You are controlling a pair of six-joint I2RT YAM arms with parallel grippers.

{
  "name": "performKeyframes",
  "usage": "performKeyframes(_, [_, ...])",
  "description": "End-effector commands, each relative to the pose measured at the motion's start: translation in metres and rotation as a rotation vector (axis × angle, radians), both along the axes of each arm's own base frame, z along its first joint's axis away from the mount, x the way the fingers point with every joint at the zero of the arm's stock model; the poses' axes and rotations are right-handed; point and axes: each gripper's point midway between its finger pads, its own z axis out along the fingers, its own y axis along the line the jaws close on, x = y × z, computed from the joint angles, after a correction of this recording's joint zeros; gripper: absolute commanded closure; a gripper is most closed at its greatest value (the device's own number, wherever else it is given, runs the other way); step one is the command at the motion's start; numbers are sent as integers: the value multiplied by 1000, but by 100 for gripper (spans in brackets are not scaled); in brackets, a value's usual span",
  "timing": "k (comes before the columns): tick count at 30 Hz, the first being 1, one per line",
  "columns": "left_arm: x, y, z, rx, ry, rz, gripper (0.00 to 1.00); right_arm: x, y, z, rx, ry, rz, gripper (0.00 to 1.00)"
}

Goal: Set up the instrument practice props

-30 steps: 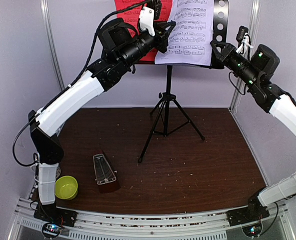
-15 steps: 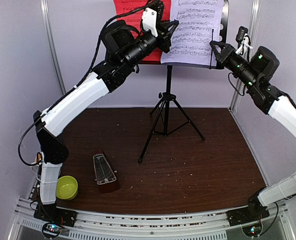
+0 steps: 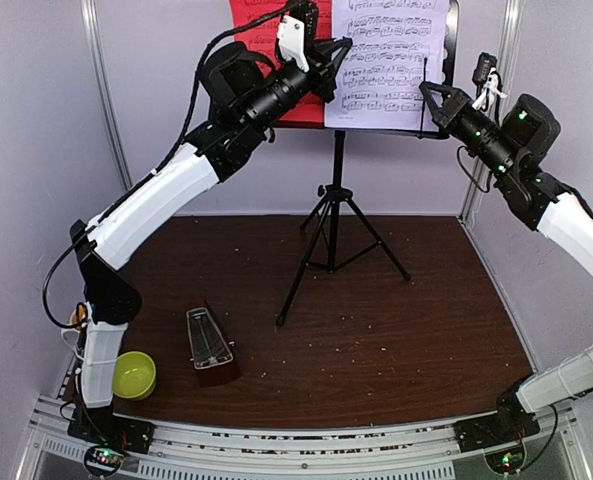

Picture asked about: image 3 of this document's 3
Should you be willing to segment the white sheet music page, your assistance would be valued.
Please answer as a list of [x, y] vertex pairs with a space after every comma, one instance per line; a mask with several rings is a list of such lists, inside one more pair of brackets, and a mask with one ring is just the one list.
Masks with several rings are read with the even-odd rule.
[[442, 81], [449, 9], [438, 0], [334, 1], [332, 35], [350, 38], [352, 48], [325, 126], [436, 132], [419, 84]]

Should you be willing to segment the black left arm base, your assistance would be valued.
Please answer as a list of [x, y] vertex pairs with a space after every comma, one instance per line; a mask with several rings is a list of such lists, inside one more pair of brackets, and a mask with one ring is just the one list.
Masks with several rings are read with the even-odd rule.
[[155, 425], [151, 422], [113, 416], [108, 423], [92, 422], [80, 413], [69, 422], [67, 434], [88, 443], [109, 446], [119, 452], [147, 454]]

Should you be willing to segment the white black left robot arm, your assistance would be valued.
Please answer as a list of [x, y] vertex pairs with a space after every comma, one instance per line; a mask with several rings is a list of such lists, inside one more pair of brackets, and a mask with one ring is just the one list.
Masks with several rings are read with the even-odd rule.
[[336, 74], [351, 49], [349, 38], [280, 47], [282, 63], [269, 75], [267, 59], [242, 42], [211, 54], [199, 81], [211, 100], [209, 118], [185, 130], [170, 158], [88, 223], [77, 222], [77, 262], [91, 307], [79, 392], [86, 408], [82, 429], [99, 444], [113, 442], [120, 424], [108, 408], [115, 366], [128, 324], [142, 306], [139, 292], [121, 275], [133, 253], [182, 206], [239, 171], [268, 131], [307, 95], [331, 102]]

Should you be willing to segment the black perforated music stand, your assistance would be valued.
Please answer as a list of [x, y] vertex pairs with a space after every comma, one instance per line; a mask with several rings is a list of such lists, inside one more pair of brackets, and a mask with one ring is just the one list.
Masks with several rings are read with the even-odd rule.
[[[453, 84], [458, 22], [459, 3], [455, 0], [448, 1], [448, 10], [444, 25], [445, 33], [443, 38], [442, 53], [442, 73], [444, 74], [444, 86], [452, 86]], [[392, 133], [404, 137], [415, 137], [421, 140], [447, 139], [446, 134], [425, 129], [424, 121], [424, 113], [421, 112], [419, 130], [383, 130], [381, 133]], [[300, 261], [290, 290], [286, 295], [284, 304], [275, 320], [275, 325], [277, 327], [282, 327], [285, 324], [298, 289], [308, 268], [319, 269], [333, 274], [371, 252], [372, 250], [380, 248], [393, 263], [397, 271], [401, 274], [403, 280], [406, 282], [411, 280], [410, 273], [404, 268], [394, 252], [387, 245], [386, 241], [378, 233], [375, 227], [367, 219], [363, 211], [356, 204], [353, 198], [353, 191], [342, 186], [346, 134], [346, 130], [334, 130], [332, 181], [327, 185], [319, 185], [317, 190], [319, 201], [307, 218], [299, 226], [300, 233], [305, 234], [307, 227], [313, 222], [314, 218], [318, 220], [318, 223], [307, 245], [306, 251]], [[337, 260], [337, 247], [339, 240], [340, 211], [343, 204], [346, 204], [355, 214], [361, 224], [371, 235], [373, 241], [369, 246], [360, 250], [346, 260], [339, 262]], [[320, 238], [324, 240], [327, 253], [326, 262], [324, 263], [315, 262], [312, 260], [312, 255]]]

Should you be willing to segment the red sheet music page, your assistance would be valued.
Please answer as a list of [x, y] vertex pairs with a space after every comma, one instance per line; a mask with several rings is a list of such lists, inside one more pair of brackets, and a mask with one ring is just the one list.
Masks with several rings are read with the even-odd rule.
[[[330, 0], [316, 0], [319, 9], [319, 19], [316, 39], [330, 39], [332, 33], [332, 2]], [[274, 12], [287, 4], [280, 0], [231, 0], [229, 2], [235, 27], [240, 27], [251, 21]], [[276, 34], [279, 19], [272, 19], [263, 25], [249, 31], [236, 34], [236, 41], [242, 41], [248, 50], [261, 53], [268, 57], [278, 68], [280, 62], [275, 56]], [[290, 112], [285, 114], [279, 122], [280, 127], [323, 128], [324, 103], [313, 94], [307, 95]]]

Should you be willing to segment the brown wooden metronome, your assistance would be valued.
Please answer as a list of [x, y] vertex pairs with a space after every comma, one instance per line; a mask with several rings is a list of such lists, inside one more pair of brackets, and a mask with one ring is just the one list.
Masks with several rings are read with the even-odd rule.
[[206, 301], [186, 311], [190, 361], [201, 388], [224, 386], [238, 380], [241, 370], [233, 344]]

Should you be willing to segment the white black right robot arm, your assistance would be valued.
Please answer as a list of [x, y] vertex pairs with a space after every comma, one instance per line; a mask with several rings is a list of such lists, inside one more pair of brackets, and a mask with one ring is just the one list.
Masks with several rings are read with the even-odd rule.
[[[530, 230], [552, 241], [593, 278], [593, 211], [578, 190], [540, 164], [561, 131], [537, 98], [521, 95], [497, 124], [463, 90], [424, 81], [420, 92], [439, 129], [458, 139], [490, 170], [510, 211]], [[511, 440], [527, 415], [593, 392], [593, 345], [558, 366], [512, 386], [489, 419], [495, 440]]]

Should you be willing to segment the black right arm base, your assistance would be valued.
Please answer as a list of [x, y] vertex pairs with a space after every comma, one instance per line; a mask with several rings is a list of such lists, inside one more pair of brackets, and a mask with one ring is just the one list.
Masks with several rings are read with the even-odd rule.
[[535, 414], [507, 398], [497, 402], [495, 413], [457, 421], [453, 428], [462, 453], [518, 442], [540, 432]]

